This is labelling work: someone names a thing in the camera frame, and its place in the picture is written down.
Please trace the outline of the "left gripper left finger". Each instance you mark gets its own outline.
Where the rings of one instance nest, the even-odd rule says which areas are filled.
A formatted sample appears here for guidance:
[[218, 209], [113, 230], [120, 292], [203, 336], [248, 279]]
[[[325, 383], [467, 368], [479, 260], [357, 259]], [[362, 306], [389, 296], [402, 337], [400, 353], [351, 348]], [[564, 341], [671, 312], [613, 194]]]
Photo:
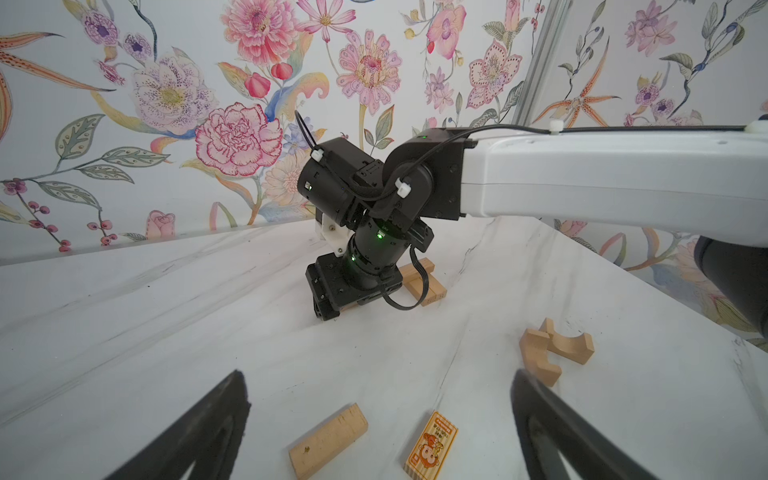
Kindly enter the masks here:
[[110, 479], [228, 479], [250, 411], [244, 374], [231, 372]]

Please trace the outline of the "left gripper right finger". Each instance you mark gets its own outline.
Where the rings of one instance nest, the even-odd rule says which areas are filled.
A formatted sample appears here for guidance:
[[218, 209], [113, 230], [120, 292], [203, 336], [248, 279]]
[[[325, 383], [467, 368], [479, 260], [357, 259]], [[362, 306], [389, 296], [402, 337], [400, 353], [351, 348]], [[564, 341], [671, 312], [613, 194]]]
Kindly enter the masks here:
[[533, 374], [518, 370], [512, 412], [526, 469], [532, 479], [652, 479], [635, 462]]

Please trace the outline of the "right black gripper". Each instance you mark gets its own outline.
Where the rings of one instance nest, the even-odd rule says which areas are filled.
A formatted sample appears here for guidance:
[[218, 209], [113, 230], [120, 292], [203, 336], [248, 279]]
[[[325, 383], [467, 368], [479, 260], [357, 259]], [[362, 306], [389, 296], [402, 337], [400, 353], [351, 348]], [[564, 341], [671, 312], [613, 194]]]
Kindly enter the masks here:
[[403, 277], [396, 266], [381, 275], [366, 272], [351, 255], [322, 255], [308, 265], [306, 278], [312, 293], [315, 315], [324, 321], [338, 317], [345, 308], [365, 305], [397, 291]]

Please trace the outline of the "long wood block diagonal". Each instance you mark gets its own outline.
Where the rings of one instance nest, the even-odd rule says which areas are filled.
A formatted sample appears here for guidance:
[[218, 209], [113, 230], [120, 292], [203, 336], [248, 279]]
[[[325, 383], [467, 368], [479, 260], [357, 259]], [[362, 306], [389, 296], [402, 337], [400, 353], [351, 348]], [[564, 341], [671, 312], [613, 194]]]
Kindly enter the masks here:
[[289, 450], [297, 479], [309, 479], [368, 431], [368, 421], [357, 403], [305, 435]]

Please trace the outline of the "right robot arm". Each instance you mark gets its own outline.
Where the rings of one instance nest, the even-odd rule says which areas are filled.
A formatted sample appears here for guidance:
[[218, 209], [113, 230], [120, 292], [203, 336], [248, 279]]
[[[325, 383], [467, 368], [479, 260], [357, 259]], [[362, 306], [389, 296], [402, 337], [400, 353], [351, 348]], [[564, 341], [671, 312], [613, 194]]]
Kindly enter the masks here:
[[428, 220], [561, 216], [691, 233], [694, 264], [767, 330], [767, 122], [745, 126], [434, 128], [377, 160], [313, 143], [297, 180], [333, 252], [306, 277], [315, 314], [389, 299]]

